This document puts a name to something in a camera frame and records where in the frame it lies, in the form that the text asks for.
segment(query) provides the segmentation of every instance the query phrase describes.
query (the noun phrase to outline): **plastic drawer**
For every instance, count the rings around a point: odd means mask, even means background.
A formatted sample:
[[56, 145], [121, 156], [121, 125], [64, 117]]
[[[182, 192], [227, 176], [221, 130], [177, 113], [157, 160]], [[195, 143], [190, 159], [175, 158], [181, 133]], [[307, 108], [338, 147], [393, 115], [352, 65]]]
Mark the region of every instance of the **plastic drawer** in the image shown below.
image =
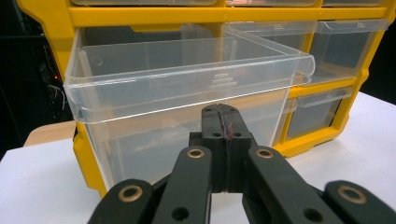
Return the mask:
[[209, 6], [216, 0], [72, 0], [80, 6]]
[[315, 0], [227, 0], [227, 6], [243, 7], [311, 7]]
[[324, 7], [377, 7], [384, 0], [324, 0]]
[[343, 88], [297, 98], [287, 140], [330, 127], [341, 100], [350, 95], [351, 89]]
[[355, 77], [375, 32], [388, 27], [387, 20], [319, 21], [309, 51], [317, 65], [310, 84]]
[[315, 69], [298, 50], [229, 28], [198, 38], [205, 32], [194, 27], [180, 40], [141, 43], [130, 43], [130, 31], [77, 30], [64, 87], [107, 188], [169, 174], [206, 105], [235, 106], [258, 143], [271, 146], [289, 87]]
[[266, 21], [228, 23], [234, 29], [256, 35], [276, 43], [303, 50], [307, 34], [315, 32], [316, 21]]

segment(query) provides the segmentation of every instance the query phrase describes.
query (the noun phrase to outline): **screw hole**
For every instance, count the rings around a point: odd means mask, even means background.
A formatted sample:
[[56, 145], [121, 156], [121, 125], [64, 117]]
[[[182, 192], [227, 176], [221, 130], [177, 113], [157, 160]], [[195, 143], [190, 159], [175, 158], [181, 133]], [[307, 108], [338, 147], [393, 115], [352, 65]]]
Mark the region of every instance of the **screw hole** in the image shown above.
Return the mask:
[[172, 212], [172, 217], [176, 221], [183, 221], [189, 217], [189, 211], [184, 207], [179, 207]]
[[125, 190], [123, 195], [124, 195], [124, 197], [131, 197], [131, 196], [135, 195], [136, 193], [137, 193], [137, 189], [133, 188], [133, 189]]
[[267, 149], [259, 149], [256, 151], [256, 155], [265, 159], [269, 159], [272, 158], [274, 156], [274, 154], [267, 150]]
[[131, 203], [140, 198], [143, 194], [143, 189], [137, 185], [125, 186], [119, 192], [119, 199], [124, 203]]
[[201, 158], [205, 155], [205, 153], [201, 149], [192, 149], [189, 152], [187, 152], [187, 155], [191, 158]]
[[367, 203], [366, 196], [358, 189], [354, 189], [350, 186], [343, 185], [338, 188], [338, 194], [341, 195], [345, 200], [352, 203]]
[[321, 222], [323, 220], [322, 215], [317, 210], [312, 208], [305, 209], [304, 216], [313, 222]]

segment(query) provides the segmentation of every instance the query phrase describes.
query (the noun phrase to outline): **white table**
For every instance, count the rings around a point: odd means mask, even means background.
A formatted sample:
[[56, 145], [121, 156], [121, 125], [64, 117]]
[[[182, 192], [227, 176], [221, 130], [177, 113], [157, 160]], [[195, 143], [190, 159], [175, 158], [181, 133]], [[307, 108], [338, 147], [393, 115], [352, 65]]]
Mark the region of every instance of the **white table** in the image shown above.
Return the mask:
[[[1, 223], [86, 223], [100, 198], [88, 189], [71, 139], [10, 150], [0, 163]], [[344, 132], [289, 159], [323, 189], [345, 179], [396, 210], [396, 105], [360, 93]], [[240, 195], [213, 195], [211, 223], [248, 223]]]

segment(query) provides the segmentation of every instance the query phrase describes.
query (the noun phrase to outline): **yellow storage cabinet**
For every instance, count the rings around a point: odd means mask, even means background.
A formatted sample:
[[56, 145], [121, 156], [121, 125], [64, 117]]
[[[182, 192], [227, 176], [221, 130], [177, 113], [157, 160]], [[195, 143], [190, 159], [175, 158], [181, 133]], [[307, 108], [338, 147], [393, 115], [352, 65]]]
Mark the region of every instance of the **yellow storage cabinet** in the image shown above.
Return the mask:
[[[396, 2], [393, 0], [361, 0], [358, 4], [334, 4], [333, 1], [301, 1], [296, 5], [281, 6], [276, 0], [268, 1], [265, 7], [236, 6], [235, 1], [218, 0], [205, 7], [89, 7], [77, 6], [69, 0], [18, 0], [20, 8], [41, 23], [45, 36], [53, 50], [62, 78], [72, 50], [73, 39], [78, 27], [132, 26], [136, 31], [177, 30], [183, 23], [200, 23], [212, 27], [211, 23], [238, 21], [356, 21], [388, 20], [395, 18]], [[313, 146], [331, 140], [343, 131], [347, 124], [348, 112], [361, 87], [368, 77], [368, 67], [375, 55], [384, 31], [374, 32], [372, 41], [365, 46], [356, 76], [341, 80], [330, 80], [308, 86], [291, 88], [289, 99], [298, 99], [322, 92], [347, 88], [347, 98], [341, 100], [331, 122], [331, 126], [288, 138], [288, 129], [293, 113], [284, 117], [284, 126], [279, 131], [279, 141], [274, 148], [290, 157], [305, 152]], [[303, 50], [309, 52], [314, 43], [314, 32], [304, 37]], [[99, 171], [88, 135], [83, 124], [78, 123], [78, 135], [74, 139], [74, 150], [78, 164], [88, 187], [99, 190], [101, 196], [107, 192], [102, 174]]]

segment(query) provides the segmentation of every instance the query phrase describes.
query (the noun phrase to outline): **yellow plastic frame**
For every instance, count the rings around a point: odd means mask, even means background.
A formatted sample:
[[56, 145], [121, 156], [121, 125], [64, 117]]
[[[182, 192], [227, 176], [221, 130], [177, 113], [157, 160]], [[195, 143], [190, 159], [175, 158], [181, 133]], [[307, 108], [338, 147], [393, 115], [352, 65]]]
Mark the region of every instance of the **yellow plastic frame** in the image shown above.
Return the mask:
[[[209, 7], [78, 7], [69, 0], [18, 0], [20, 8], [40, 22], [53, 50], [55, 61], [64, 79], [70, 56], [75, 29], [89, 26], [131, 25], [138, 31], [176, 29], [182, 23], [215, 23], [228, 21], [320, 21], [362, 20], [395, 18], [396, 1], [384, 0], [380, 7], [321, 7], [317, 0], [312, 7], [226, 7], [226, 0], [219, 0]], [[348, 112], [361, 87], [368, 77], [368, 67], [374, 57], [384, 32], [375, 35], [373, 43], [357, 77], [318, 84], [295, 87], [289, 98], [318, 93], [350, 86], [352, 96], [342, 101], [332, 122], [332, 127], [284, 141], [290, 116], [275, 146], [284, 156], [291, 157], [305, 152], [313, 146], [331, 140], [344, 130]], [[309, 50], [313, 35], [307, 35], [306, 50]], [[107, 189], [99, 172], [84, 125], [78, 123], [78, 135], [74, 139], [74, 150], [87, 186], [97, 189], [105, 196]]]

